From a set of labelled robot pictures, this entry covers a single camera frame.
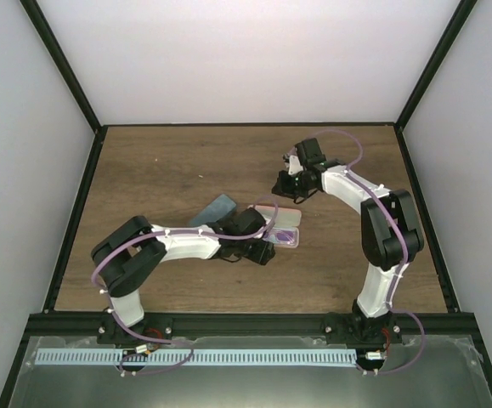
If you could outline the pink glasses case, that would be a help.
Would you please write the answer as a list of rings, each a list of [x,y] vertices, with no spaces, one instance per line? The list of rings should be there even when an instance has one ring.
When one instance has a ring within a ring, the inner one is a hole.
[[[271,229],[291,227],[296,227],[299,229],[302,219],[302,213],[300,210],[279,207],[278,211],[275,211],[274,206],[268,205],[256,205],[254,208],[264,217],[266,224],[269,224],[272,219],[274,220],[274,225]],[[256,235],[256,238],[263,238],[265,240],[265,237],[271,229],[264,232],[263,235]]]

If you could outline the purple frame sunglasses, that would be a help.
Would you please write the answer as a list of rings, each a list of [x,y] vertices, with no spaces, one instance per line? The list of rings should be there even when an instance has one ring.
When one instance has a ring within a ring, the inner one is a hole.
[[[296,227],[273,228],[269,231],[265,240],[276,247],[296,248],[299,245],[299,229]]]

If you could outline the green glasses case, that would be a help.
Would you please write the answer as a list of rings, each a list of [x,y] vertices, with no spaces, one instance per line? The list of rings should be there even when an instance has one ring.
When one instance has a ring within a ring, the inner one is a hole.
[[[237,204],[229,196],[221,194],[216,197],[210,204],[203,208],[189,222],[189,227],[198,227],[200,225],[217,222],[221,218],[232,215],[237,208]]]

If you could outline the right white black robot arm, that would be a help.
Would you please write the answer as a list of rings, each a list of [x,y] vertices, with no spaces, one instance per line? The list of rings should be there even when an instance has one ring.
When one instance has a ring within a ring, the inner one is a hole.
[[[404,272],[424,247],[414,199],[407,190],[390,190],[360,177],[323,155],[309,160],[293,151],[283,155],[272,193],[306,201],[316,192],[336,197],[360,217],[360,239],[368,262],[365,282],[353,301],[353,336],[368,343],[387,327],[393,298]]]

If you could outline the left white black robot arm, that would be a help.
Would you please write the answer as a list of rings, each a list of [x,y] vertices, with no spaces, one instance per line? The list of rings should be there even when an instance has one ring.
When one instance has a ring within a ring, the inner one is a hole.
[[[275,255],[264,236],[274,218],[255,207],[196,227],[168,228],[150,224],[144,216],[130,218],[91,251],[92,282],[110,300],[117,332],[128,343],[147,333],[139,288],[162,263],[181,259],[237,262],[245,258],[265,265]]]

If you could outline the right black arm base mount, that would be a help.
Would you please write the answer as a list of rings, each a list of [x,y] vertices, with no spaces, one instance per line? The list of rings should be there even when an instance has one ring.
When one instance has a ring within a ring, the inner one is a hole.
[[[401,343],[402,336],[393,327],[394,316],[365,318],[362,314],[326,314],[322,320],[322,332],[328,343],[346,344],[350,348],[359,346],[381,346],[387,338],[391,344]]]

